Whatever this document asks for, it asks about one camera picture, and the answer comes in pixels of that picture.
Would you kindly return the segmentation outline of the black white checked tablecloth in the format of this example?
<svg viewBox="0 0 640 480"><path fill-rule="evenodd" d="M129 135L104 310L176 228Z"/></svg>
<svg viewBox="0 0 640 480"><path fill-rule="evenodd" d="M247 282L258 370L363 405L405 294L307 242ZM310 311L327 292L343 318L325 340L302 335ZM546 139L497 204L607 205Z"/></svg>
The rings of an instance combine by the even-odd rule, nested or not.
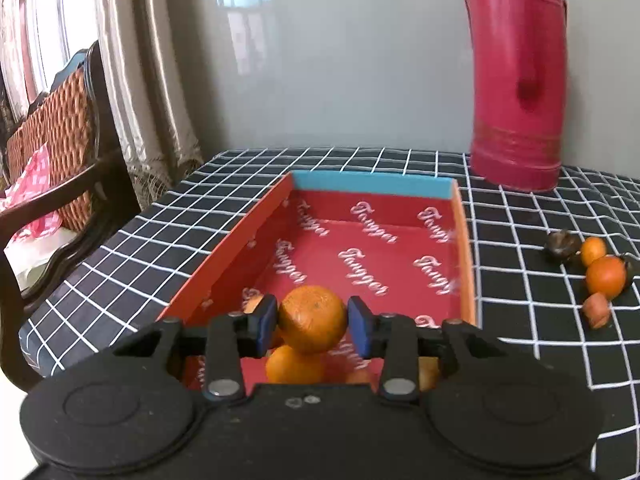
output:
<svg viewBox="0 0 640 480"><path fill-rule="evenodd" d="M28 362L60 372L154 321L180 286L293 169L450 177L471 237L478 318L511 344L582 378L601 399L603 434L591 465L605 479L639 474L639 289L618 296L592 330L577 263L544 258L547 235L596 236L614 254L639 251L639 183L566 167L547 193L507 191L472 173L465 154L399 148L239 148L215 155L117 231L43 301L20 331Z"/></svg>

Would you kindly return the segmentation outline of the large front orange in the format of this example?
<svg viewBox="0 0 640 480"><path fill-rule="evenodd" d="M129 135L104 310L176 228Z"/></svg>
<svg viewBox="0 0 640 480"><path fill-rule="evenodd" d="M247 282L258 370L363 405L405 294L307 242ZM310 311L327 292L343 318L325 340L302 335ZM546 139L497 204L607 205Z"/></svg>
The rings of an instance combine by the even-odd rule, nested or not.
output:
<svg viewBox="0 0 640 480"><path fill-rule="evenodd" d="M279 306L278 325L283 341L298 352L328 352L345 335L347 323L343 301L325 287L294 288Z"/></svg>

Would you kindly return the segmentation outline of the red thermos flask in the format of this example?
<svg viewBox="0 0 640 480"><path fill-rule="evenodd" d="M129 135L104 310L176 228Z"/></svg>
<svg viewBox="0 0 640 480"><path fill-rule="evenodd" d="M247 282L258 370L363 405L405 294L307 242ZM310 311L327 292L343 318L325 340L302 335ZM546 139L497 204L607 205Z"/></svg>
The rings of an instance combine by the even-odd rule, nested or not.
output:
<svg viewBox="0 0 640 480"><path fill-rule="evenodd" d="M566 105L565 0L464 0L474 68L471 168L491 183L549 191Z"/></svg>

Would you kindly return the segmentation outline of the carrot chunk in box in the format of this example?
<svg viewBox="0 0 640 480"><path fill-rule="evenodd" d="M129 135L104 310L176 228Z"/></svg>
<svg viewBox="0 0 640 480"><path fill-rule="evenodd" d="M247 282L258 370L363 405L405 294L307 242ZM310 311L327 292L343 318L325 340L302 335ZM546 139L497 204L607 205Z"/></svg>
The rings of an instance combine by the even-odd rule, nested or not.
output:
<svg viewBox="0 0 640 480"><path fill-rule="evenodd" d="M262 294L257 294L245 300L243 302L243 312L246 314L254 312L262 301L262 298L264 298Z"/></svg>

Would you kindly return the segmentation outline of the dark mangosteen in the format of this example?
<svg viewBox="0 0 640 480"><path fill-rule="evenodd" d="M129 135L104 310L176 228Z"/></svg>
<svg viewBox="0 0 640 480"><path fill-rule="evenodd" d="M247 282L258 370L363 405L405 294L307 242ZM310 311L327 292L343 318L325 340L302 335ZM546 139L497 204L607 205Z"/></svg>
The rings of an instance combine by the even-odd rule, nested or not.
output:
<svg viewBox="0 0 640 480"><path fill-rule="evenodd" d="M629 252L619 255L618 258L620 258L620 261L624 264L626 281L631 283L639 274L639 259Z"/></svg>
<svg viewBox="0 0 640 480"><path fill-rule="evenodd" d="M550 261L563 263L574 258L581 247L582 241L576 234L567 230L554 231L544 242L544 255Z"/></svg>

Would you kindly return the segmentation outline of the dark mangosteen right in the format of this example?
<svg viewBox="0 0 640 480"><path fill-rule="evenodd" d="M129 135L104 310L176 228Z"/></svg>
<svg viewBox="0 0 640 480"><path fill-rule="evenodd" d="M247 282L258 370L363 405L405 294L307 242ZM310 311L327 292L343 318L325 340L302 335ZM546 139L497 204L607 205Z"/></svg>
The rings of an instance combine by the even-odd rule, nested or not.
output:
<svg viewBox="0 0 640 480"><path fill-rule="evenodd" d="M618 258L620 258L620 261L624 264L626 281L631 283L639 274L639 259L629 252L619 255Z"/></svg>

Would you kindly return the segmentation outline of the dark mangosteen left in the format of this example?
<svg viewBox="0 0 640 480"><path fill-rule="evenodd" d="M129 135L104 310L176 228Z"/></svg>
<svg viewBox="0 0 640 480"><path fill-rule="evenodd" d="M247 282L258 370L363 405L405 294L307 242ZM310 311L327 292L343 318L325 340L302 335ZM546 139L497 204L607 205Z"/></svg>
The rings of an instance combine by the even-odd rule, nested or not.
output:
<svg viewBox="0 0 640 480"><path fill-rule="evenodd" d="M544 242L544 255L550 261L563 263L574 258L581 247L582 241L576 234L567 230L554 231Z"/></svg>

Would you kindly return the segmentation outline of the pink plastic bag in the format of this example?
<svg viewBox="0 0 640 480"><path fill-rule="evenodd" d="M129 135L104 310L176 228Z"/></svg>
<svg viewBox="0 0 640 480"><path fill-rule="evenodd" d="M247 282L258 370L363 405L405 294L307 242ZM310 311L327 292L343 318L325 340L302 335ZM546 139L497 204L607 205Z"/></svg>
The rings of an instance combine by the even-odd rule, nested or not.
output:
<svg viewBox="0 0 640 480"><path fill-rule="evenodd" d="M51 163L47 144L40 146L30 156L16 182L6 190L1 200L1 211L26 204L32 198L47 192L51 186ZM40 240L61 229L62 219L57 211L49 212L23 226L10 238L10 243Z"/></svg>

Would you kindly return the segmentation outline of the wicker wooden chair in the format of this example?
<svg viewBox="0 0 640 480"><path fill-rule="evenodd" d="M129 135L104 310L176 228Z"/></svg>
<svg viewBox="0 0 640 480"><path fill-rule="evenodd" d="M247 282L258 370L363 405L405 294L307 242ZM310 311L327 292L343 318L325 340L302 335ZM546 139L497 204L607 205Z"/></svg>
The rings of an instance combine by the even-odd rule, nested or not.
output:
<svg viewBox="0 0 640 480"><path fill-rule="evenodd" d="M14 135L9 160L46 144L53 162L47 191L1 215L1 243L19 229L57 212L75 237L58 248L32 286L21 288L9 260L1 260L1 370L22 391L40 382L18 332L29 317L99 244L140 210L120 149L98 44L78 51L40 94Z"/></svg>

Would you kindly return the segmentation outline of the small orange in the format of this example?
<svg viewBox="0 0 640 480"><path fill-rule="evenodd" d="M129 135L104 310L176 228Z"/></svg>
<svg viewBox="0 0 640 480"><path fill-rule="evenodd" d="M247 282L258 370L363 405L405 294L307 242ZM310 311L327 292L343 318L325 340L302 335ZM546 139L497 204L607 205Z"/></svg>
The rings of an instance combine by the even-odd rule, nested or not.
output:
<svg viewBox="0 0 640 480"><path fill-rule="evenodd" d="M265 372L272 384L318 384L326 374L326 355L302 353L284 344L270 353Z"/></svg>
<svg viewBox="0 0 640 480"><path fill-rule="evenodd" d="M595 261L603 258L608 253L604 240L600 237L587 237L580 248L580 260L585 268L591 266Z"/></svg>

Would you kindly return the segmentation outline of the beige curtain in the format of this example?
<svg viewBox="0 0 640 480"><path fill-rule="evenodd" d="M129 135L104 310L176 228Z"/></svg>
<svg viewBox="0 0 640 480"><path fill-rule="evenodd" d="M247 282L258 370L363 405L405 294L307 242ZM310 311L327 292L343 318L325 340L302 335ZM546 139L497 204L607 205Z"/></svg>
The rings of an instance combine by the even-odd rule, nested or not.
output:
<svg viewBox="0 0 640 480"><path fill-rule="evenodd" d="M203 163L167 0L96 0L96 15L120 149L144 209Z"/></svg>

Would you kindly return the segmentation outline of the colourful cardboard box tray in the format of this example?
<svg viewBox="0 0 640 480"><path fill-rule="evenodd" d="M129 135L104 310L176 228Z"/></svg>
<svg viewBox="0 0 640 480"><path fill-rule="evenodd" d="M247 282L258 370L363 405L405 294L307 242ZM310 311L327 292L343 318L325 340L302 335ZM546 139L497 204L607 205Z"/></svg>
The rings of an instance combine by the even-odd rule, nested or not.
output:
<svg viewBox="0 0 640 480"><path fill-rule="evenodd" d="M299 286L360 297L419 327L476 320L457 182L414 174L293 171L250 207L165 310L189 326Z"/></svg>

